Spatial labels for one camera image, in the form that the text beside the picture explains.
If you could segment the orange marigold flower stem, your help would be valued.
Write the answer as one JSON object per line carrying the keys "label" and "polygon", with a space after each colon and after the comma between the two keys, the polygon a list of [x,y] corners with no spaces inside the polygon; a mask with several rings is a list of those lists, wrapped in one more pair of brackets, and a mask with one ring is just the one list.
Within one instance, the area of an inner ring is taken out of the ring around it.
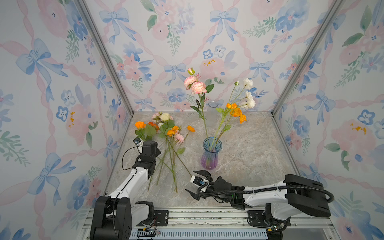
{"label": "orange marigold flower stem", "polygon": [[151,120],[150,122],[138,121],[135,123],[135,134],[139,141],[137,146],[142,145],[145,141],[160,140],[159,149],[161,154],[157,157],[157,167],[154,170],[154,175],[150,177],[150,183],[148,189],[151,185],[158,186],[161,183],[162,177],[167,175],[167,171],[171,168],[167,164],[167,155],[169,155],[170,147],[166,139],[166,127],[169,121],[163,121],[159,118]]}

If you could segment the blue purple glass vase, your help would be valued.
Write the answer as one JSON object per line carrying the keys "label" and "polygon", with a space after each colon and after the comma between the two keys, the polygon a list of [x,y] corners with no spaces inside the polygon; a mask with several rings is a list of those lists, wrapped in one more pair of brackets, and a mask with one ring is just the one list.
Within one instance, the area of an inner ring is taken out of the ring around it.
{"label": "blue purple glass vase", "polygon": [[219,163],[219,152],[223,148],[221,140],[214,137],[208,137],[203,142],[204,153],[201,158],[201,165],[206,170],[213,170]]}

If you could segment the orange poppy flower stem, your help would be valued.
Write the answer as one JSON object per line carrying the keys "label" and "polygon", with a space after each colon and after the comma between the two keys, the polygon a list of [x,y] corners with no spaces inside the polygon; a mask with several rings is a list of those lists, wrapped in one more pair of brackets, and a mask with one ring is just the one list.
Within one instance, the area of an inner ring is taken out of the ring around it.
{"label": "orange poppy flower stem", "polygon": [[229,131],[232,127],[232,122],[238,120],[240,124],[247,121],[246,115],[243,113],[243,109],[247,109],[247,102],[242,103],[227,103],[225,108],[218,108],[217,112],[220,114],[219,126],[215,132],[213,143],[211,144],[211,150],[214,150],[219,143],[222,135]]}

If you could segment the white flower stem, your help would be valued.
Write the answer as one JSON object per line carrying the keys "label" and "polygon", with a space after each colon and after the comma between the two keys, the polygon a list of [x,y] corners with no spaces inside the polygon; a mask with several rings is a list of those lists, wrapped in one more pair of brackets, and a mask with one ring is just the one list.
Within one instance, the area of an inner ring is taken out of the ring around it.
{"label": "white flower stem", "polygon": [[234,88],[227,103],[239,104],[245,101],[247,102],[248,108],[243,110],[253,109],[256,106],[256,101],[254,100],[254,97],[251,93],[251,89],[254,86],[254,82],[251,79],[245,78],[243,79],[242,83],[242,87],[239,86],[239,81],[234,83]]}

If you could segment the pink rose flower stem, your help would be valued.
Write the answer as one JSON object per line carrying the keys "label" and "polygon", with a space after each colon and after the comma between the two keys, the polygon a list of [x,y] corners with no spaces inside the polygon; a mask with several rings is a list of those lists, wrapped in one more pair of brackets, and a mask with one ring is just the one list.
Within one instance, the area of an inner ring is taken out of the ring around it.
{"label": "pink rose flower stem", "polygon": [[207,94],[210,93],[214,85],[206,85],[204,82],[200,81],[200,75],[195,72],[193,68],[188,68],[187,73],[189,76],[184,80],[184,87],[186,90],[190,91],[192,95],[197,95],[197,98],[195,100],[196,104],[194,106],[191,106],[191,108],[196,111],[199,115],[199,118],[203,120],[204,122],[204,130],[206,138],[209,137],[208,135],[208,128],[207,128],[207,119],[205,116],[205,103],[207,99]]}

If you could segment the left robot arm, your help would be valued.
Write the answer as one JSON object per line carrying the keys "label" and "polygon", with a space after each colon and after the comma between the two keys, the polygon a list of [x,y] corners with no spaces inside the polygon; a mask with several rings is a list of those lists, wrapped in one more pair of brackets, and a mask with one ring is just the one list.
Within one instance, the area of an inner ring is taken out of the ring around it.
{"label": "left robot arm", "polygon": [[128,240],[134,227],[155,223],[153,203],[132,201],[153,175],[160,154],[157,142],[145,141],[128,177],[111,194],[98,198],[90,240]]}

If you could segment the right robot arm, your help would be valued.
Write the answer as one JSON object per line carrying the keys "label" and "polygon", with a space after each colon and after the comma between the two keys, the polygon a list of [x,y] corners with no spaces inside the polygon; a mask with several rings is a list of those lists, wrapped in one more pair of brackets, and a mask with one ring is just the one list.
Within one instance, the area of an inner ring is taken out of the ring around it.
{"label": "right robot arm", "polygon": [[220,204],[230,204],[236,210],[244,211],[265,207],[267,221],[286,221],[288,218],[306,214],[312,217],[331,216],[329,204],[335,199],[320,182],[297,175],[285,175],[284,180],[261,187],[235,186],[222,177],[213,180],[206,171],[195,171],[190,182],[197,187],[189,194],[197,201],[214,198]]}

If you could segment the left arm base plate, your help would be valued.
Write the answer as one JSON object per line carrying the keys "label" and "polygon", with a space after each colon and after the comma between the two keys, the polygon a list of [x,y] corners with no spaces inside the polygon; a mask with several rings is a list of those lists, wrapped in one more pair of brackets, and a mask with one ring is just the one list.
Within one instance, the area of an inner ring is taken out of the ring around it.
{"label": "left arm base plate", "polygon": [[169,211],[168,210],[155,210],[153,214],[140,222],[138,227],[167,227],[169,222]]}

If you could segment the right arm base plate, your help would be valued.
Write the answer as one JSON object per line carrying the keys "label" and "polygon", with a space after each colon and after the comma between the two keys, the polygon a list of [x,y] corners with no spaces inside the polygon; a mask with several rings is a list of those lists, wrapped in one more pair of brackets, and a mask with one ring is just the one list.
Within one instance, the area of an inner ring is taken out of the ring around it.
{"label": "right arm base plate", "polygon": [[266,211],[251,210],[247,211],[247,215],[247,222],[251,227],[282,229],[291,225],[291,218],[288,218],[285,221],[276,220],[272,216],[267,216]]}

